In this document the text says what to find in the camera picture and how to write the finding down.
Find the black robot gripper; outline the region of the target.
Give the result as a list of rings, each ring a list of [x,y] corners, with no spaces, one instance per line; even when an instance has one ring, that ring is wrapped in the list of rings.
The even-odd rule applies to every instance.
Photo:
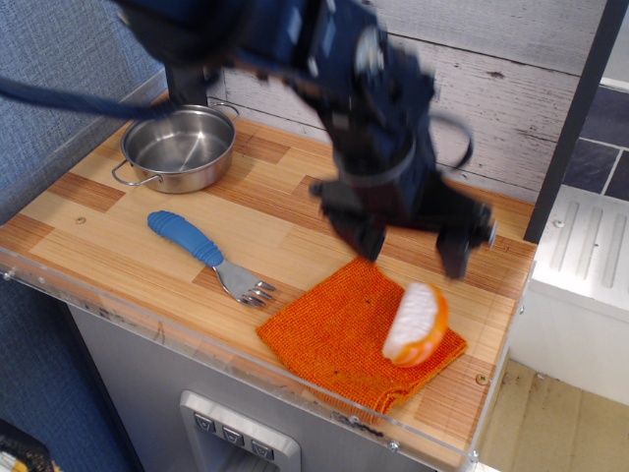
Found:
[[[445,275],[464,279],[469,258],[492,245],[491,207],[449,185],[417,145],[386,171],[353,174],[333,154],[339,175],[310,187],[336,234],[360,257],[375,261],[389,226],[439,233],[436,248]]]

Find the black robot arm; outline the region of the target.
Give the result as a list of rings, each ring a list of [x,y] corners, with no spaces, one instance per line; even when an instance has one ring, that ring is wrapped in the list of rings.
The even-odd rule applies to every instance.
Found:
[[[338,176],[315,183],[322,212],[359,256],[386,230],[436,234],[445,274],[464,277],[491,243],[490,208],[447,185],[430,135],[434,79],[356,1],[124,1],[137,41],[171,67],[274,78],[317,114]]]

